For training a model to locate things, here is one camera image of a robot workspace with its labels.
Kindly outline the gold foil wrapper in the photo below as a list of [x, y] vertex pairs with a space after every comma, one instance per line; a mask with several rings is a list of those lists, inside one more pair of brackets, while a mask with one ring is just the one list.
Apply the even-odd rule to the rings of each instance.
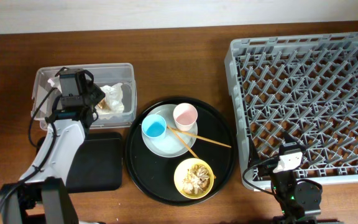
[[106, 111], [109, 111], [110, 110], [110, 106], [108, 104], [108, 102], [106, 101], [106, 99], [102, 99], [99, 103], [98, 103], [98, 107], [101, 109], [101, 110], [106, 110]]

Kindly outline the white paper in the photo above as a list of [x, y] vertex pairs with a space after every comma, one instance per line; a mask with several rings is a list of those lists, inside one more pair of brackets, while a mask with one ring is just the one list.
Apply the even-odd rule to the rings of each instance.
[[124, 104], [122, 99], [124, 97], [122, 90], [122, 83], [117, 83], [113, 86], [102, 86], [101, 90], [105, 93], [105, 99], [110, 106], [110, 110], [101, 110], [98, 106], [96, 106], [96, 111], [99, 114], [118, 114], [124, 111]]

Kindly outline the food scraps pile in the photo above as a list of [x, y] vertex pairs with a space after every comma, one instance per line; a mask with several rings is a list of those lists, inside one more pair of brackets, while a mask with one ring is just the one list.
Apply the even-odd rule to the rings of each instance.
[[202, 194], [209, 186], [209, 170], [204, 165], [195, 164], [187, 170], [183, 179], [183, 191], [189, 195]]

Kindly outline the wooden chopstick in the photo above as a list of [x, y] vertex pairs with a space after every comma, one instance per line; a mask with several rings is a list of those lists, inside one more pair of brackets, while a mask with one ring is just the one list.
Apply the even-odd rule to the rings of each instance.
[[167, 128], [175, 135], [175, 137], [184, 145], [184, 147], [193, 155], [194, 158], [199, 159], [195, 152], [186, 144], [184, 140], [171, 128], [167, 125]]
[[200, 139], [200, 140], [202, 140], [202, 141], [210, 142], [210, 143], [217, 144], [217, 145], [220, 145], [220, 146], [223, 146], [223, 147], [227, 147], [227, 148], [231, 148], [231, 147], [232, 147], [232, 146], [230, 146], [230, 145], [228, 145], [228, 144], [224, 144], [224, 143], [221, 143], [221, 142], [212, 140], [212, 139], [208, 139], [208, 138], [205, 138], [205, 137], [202, 137], [202, 136], [198, 136], [198, 135], [195, 135], [195, 134], [186, 132], [186, 131], [180, 131], [179, 129], [171, 128], [170, 126], [167, 126], [167, 127], [168, 127], [169, 129], [171, 129], [172, 131], [176, 131], [176, 132], [178, 132], [178, 133], [182, 133], [182, 134], [185, 134], [185, 135], [187, 135], [187, 136], [191, 136], [191, 137], [193, 137], [193, 138]]

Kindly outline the yellow bowl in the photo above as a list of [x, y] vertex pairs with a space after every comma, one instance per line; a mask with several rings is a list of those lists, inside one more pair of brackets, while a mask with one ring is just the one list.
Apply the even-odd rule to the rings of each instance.
[[[182, 182], [186, 176], [187, 170], [190, 169], [195, 164], [204, 165], [209, 170], [209, 176], [210, 176], [209, 186], [202, 194], [189, 195], [183, 191], [183, 183]], [[190, 158], [190, 159], [185, 159], [177, 166], [173, 179], [174, 179], [175, 187], [177, 188], [179, 193], [181, 193], [186, 198], [195, 200], [195, 199], [203, 198], [208, 193], [210, 193], [210, 191], [214, 185], [215, 175], [213, 174], [212, 168], [205, 161], [203, 161], [201, 159]]]

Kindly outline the light blue cup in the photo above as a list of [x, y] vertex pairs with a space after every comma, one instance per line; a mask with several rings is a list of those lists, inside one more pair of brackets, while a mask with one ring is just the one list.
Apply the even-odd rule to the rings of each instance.
[[141, 123], [142, 132], [151, 140], [162, 140], [165, 137], [167, 123], [159, 114], [148, 115]]

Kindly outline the pink cup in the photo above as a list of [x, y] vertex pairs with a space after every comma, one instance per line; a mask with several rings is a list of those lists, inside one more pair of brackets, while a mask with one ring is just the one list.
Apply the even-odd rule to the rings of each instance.
[[196, 123], [197, 118], [196, 108], [189, 103], [180, 103], [173, 110], [173, 119], [180, 131], [189, 131]]

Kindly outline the grey round plate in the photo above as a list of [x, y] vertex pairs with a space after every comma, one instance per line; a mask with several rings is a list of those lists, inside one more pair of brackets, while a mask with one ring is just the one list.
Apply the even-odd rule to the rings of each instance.
[[[159, 114], [166, 120], [166, 123], [171, 128], [178, 129], [175, 125], [175, 121], [173, 119], [173, 110], [175, 109], [176, 105], [174, 104], [166, 104], [162, 106], [158, 106], [153, 109], [151, 112], [147, 114]], [[197, 122], [193, 125], [193, 127], [186, 131], [192, 134], [198, 134], [198, 126]], [[192, 147], [196, 141], [196, 138], [191, 136], [187, 136], [182, 133], [176, 132], [182, 140], [186, 142], [189, 147]], [[147, 148], [152, 151], [154, 154], [162, 157], [177, 157], [180, 156], [188, 150], [184, 147], [184, 145], [175, 137], [175, 135], [167, 128], [165, 137], [162, 140], [156, 141], [149, 139], [143, 132], [142, 132], [142, 139], [144, 140], [145, 145]]]

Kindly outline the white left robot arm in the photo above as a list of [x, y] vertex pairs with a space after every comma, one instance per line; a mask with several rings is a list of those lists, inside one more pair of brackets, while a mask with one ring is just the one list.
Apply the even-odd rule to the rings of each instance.
[[[51, 87], [42, 100], [47, 135], [32, 165], [14, 184], [0, 189], [4, 223], [78, 223], [71, 193], [117, 189], [126, 167], [150, 198], [176, 206], [200, 203], [229, 180], [237, 140], [223, 116], [209, 104], [188, 97], [160, 101], [132, 123], [126, 143], [117, 134], [93, 134], [104, 123], [96, 105], [101, 87], [118, 68], [51, 68]], [[179, 164], [196, 160], [211, 168], [205, 193], [181, 194]]]

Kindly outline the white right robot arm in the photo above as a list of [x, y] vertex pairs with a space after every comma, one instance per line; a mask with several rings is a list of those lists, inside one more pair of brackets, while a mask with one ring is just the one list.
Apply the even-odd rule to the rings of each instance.
[[297, 179], [295, 169], [301, 166], [306, 148], [290, 134], [283, 134], [275, 165], [269, 170], [271, 189], [282, 209], [282, 216], [273, 217], [276, 224], [330, 224], [337, 220], [318, 220], [323, 187], [310, 179]]

